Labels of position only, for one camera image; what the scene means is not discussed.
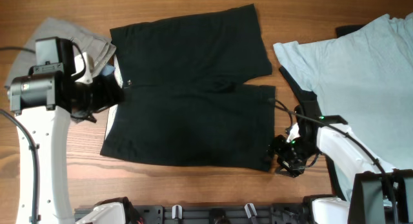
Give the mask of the black shorts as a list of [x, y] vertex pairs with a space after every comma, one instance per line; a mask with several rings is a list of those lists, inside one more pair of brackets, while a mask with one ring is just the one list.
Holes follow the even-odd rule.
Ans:
[[272, 73], [254, 5], [110, 31], [123, 79], [101, 155], [151, 165], [268, 171]]

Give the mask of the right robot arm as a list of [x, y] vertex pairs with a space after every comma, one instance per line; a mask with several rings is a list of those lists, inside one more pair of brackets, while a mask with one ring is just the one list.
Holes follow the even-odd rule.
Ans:
[[412, 223], [412, 170], [398, 169], [373, 153], [341, 116], [307, 117], [276, 99], [274, 108], [296, 117], [288, 137], [271, 145], [278, 172], [297, 177], [320, 155], [333, 161], [352, 183], [351, 198], [308, 196], [302, 217], [307, 223]]

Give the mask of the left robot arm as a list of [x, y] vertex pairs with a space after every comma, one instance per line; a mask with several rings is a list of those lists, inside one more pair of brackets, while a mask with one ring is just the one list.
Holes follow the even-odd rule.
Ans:
[[17, 223], [74, 223], [68, 194], [66, 142], [72, 119], [96, 122], [95, 113], [120, 103], [123, 91], [115, 76], [81, 78], [68, 39], [35, 42], [36, 64], [10, 85], [11, 113], [20, 150]]

